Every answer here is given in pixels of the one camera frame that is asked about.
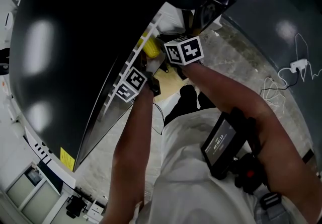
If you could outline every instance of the marble floor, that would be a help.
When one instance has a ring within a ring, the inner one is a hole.
[[[229,23],[224,20],[222,23],[223,28],[220,30],[214,31],[210,26],[200,35],[205,54],[202,60],[204,65],[244,84],[257,93],[263,89],[266,77],[271,77],[282,86],[283,83],[279,81],[276,71],[256,48]],[[273,96],[274,93],[275,91],[271,91],[267,98]],[[289,90],[279,91],[277,94],[279,95],[270,100],[269,105],[294,142],[299,154],[304,156],[311,148],[311,139],[302,114]],[[169,114],[179,97],[180,95],[176,93],[167,100],[158,103],[165,116]],[[77,180],[78,187],[102,203],[106,203],[105,198],[108,198],[109,194],[113,151],[130,110],[120,118],[84,160],[85,168],[82,168],[83,171]],[[151,152],[146,170],[146,200],[150,199],[153,184],[161,167],[162,136],[158,133],[161,133],[162,127],[162,116],[154,106]]]

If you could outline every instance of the yellow label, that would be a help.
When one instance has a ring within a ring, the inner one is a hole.
[[[71,171],[74,169],[75,160],[62,147],[60,147],[60,161]]]

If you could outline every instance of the red button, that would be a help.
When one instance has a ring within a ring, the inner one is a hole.
[[[254,174],[255,172],[253,170],[248,170],[246,175],[247,177],[251,178]]]

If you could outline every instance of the white shirt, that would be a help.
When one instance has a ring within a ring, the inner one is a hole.
[[[177,117],[163,130],[160,176],[152,200],[131,223],[247,223],[255,224],[257,199],[235,187],[234,176],[217,180],[210,174],[201,145],[215,126],[220,112],[206,109]],[[293,223],[306,223],[297,208],[283,198],[294,217]]]

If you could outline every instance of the digital display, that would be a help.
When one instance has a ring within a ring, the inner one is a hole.
[[[235,134],[236,131],[227,122],[227,120],[224,119],[210,144],[205,150],[211,165],[215,164],[215,162],[227,148]]]

